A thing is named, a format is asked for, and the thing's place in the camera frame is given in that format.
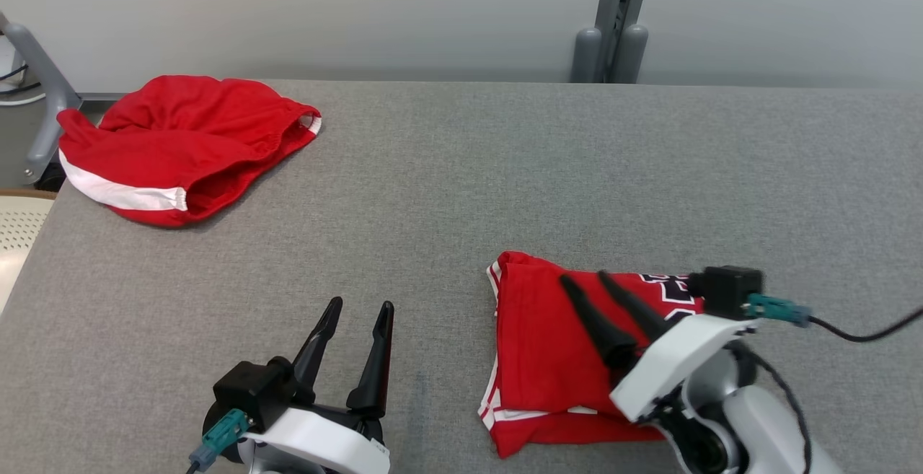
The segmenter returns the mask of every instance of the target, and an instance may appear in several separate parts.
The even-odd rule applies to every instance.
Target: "white trim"
[[[477,414],[481,414],[488,408],[490,403],[491,389],[494,388],[494,381],[497,379],[497,354],[494,354],[494,368],[490,371],[490,379],[487,381],[487,391],[484,391],[484,398],[481,398],[481,406],[477,409]]]
[[[696,310],[685,309],[685,307],[675,307],[675,309],[673,309],[673,312],[666,314],[666,317],[664,317],[663,319],[669,320],[670,317],[673,317],[674,315],[678,313],[688,313],[689,315],[697,315],[698,312],[696,312]]]
[[[301,119],[299,120],[301,122],[301,125],[303,126],[307,125],[307,130],[309,130],[314,135],[317,135],[317,133],[320,132],[320,117],[319,116],[303,115]]]
[[[184,188],[133,188],[118,184],[67,162],[58,150],[67,180],[92,200],[132,211],[187,211]]]
[[[545,411],[518,411],[517,409],[500,409],[494,411],[495,421],[520,421],[520,419],[532,419],[548,416],[551,413]]]
[[[500,386],[494,388],[494,394],[490,396],[490,408],[496,409],[500,406]]]
[[[568,409],[568,413],[573,413],[575,415],[598,415],[599,411],[596,409],[584,408],[583,405],[577,405],[576,408]]]
[[[484,422],[484,426],[487,427],[487,432],[491,432],[494,429],[494,424],[497,423],[494,419],[494,411],[488,411],[484,414],[484,418],[481,418],[481,421]]]
[[[497,274],[497,281],[494,281],[494,274]],[[487,279],[490,280],[490,286],[494,289],[494,301],[499,302],[500,300],[500,286],[498,281],[500,280],[500,264],[497,261],[494,261],[489,267],[487,267]]]

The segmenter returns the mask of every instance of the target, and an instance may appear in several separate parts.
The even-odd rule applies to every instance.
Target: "gray table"
[[[319,401],[397,307],[395,473],[676,472],[665,442],[495,456],[484,269],[764,269],[771,293],[876,330],[923,299],[923,96],[722,87],[270,82],[325,131],[208,223],[126,221],[65,185],[0,317],[0,471],[182,472],[211,385],[293,356],[330,297]],[[921,327],[876,345],[768,326],[847,472],[921,472]],[[241,472],[221,461],[216,474]]]

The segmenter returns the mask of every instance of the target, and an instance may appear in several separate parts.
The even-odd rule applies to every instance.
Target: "black cable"
[[[870,343],[873,341],[877,341],[881,338],[887,337],[888,335],[891,335],[894,332],[897,332],[897,330],[904,328],[904,326],[907,326],[907,324],[910,324],[914,320],[919,319],[921,315],[923,315],[923,307],[919,307],[919,309],[917,309],[916,312],[911,312],[909,315],[904,317],[902,320],[898,320],[898,322],[891,324],[891,326],[888,326],[886,329],[881,330],[880,332],[877,332],[877,333],[873,333],[872,335],[852,335],[851,333],[845,333],[843,330],[840,330],[839,328],[837,328],[837,326],[833,326],[833,324],[827,322],[826,320],[822,320],[814,316],[808,317],[808,320],[810,320],[814,324],[817,324],[817,326],[820,326],[824,330],[828,330],[828,332],[833,333],[834,335],[840,338],[847,339],[847,341],[849,342]]]
[[[29,86],[18,87],[17,89],[8,89],[5,92],[0,92],[0,95],[13,95],[14,93],[26,92],[28,89],[33,89],[33,87],[42,86],[42,83],[32,83]]]
[[[788,400],[788,405],[792,406],[792,411],[795,412],[795,418],[798,419],[798,428],[799,430],[801,430],[801,437],[804,438],[804,441],[805,441],[804,474],[810,474],[811,473],[811,435],[808,433],[808,422],[805,421],[804,411],[801,411],[801,405],[798,405],[798,401],[795,400],[795,393],[792,392],[792,388],[789,387],[788,384],[782,379],[782,377],[779,375],[779,372],[776,372],[775,368],[772,367],[769,364],[769,362],[765,362],[765,360],[761,356],[757,355],[753,351],[751,351],[751,356],[753,358],[753,361],[756,362],[756,364],[760,366],[762,369],[765,369],[766,372],[769,373],[770,376],[772,376],[772,379],[775,381],[775,383],[777,383],[779,387],[782,388],[782,392],[785,393],[785,398],[787,398]]]
[[[29,64],[23,64],[23,66],[20,66],[18,69],[13,70],[12,72],[6,74],[6,76],[0,76],[0,82],[2,82],[2,80],[4,79],[9,79],[9,77],[13,77],[14,75],[17,75],[19,72],[22,72],[28,68],[29,68]]]

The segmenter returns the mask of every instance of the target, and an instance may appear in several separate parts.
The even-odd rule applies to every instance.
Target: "beige chair seat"
[[[0,189],[0,315],[55,193]]]

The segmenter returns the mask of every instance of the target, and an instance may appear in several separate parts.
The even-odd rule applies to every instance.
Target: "robotic arm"
[[[705,299],[705,313],[670,320],[661,319],[608,273],[600,271],[599,279],[650,340],[640,353],[632,336],[598,312],[573,280],[560,278],[609,367],[609,398],[630,421],[659,428],[686,474],[841,473],[820,444],[811,441],[805,447],[803,417],[796,421],[770,392],[753,385],[757,366],[781,379],[739,340],[761,323],[748,315],[759,311],[748,300],[761,310],[808,317],[802,307],[765,301],[769,297],[761,296],[759,271],[717,267],[693,274],[689,288]],[[784,390],[800,415],[787,386]]]
[[[189,474],[210,467],[218,454],[250,474],[388,474],[379,419],[388,399],[392,303],[381,306],[372,350],[346,408],[314,404],[314,380],[342,308],[342,299],[330,300],[293,362],[282,356],[265,366],[243,361],[215,383]]]

